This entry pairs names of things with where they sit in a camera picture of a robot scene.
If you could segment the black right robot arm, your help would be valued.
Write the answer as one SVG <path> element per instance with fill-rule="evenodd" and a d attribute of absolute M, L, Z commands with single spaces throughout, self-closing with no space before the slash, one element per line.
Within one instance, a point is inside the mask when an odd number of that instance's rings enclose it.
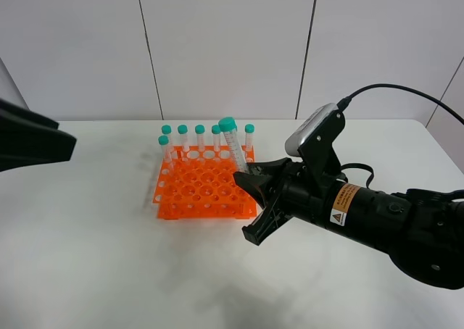
<path fill-rule="evenodd" d="M 243 227 L 260 245 L 292 218 L 388 254 L 411 278 L 438 288 L 463 287 L 463 191 L 384 193 L 348 182 L 339 163 L 319 169 L 283 158 L 235 172 L 235 184 L 262 208 Z"/>

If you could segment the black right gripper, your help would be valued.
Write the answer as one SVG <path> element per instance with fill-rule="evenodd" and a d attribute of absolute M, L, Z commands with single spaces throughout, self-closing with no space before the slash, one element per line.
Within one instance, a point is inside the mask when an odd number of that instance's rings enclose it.
<path fill-rule="evenodd" d="M 294 217 L 327 228 L 328 204 L 339 179 L 338 160 L 329 160 L 316 180 L 310 177 L 310 168 L 304 162 L 287 157 L 247 165 L 248 172 L 233 174 L 234 182 L 263 208 L 251 224 L 242 228 L 248 242 L 259 246 Z"/>

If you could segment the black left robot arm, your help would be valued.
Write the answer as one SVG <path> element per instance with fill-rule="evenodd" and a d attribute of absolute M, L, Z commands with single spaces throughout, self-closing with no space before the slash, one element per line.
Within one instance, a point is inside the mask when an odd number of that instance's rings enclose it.
<path fill-rule="evenodd" d="M 76 138 L 43 115 L 1 100 L 1 171 L 67 162 Z"/>

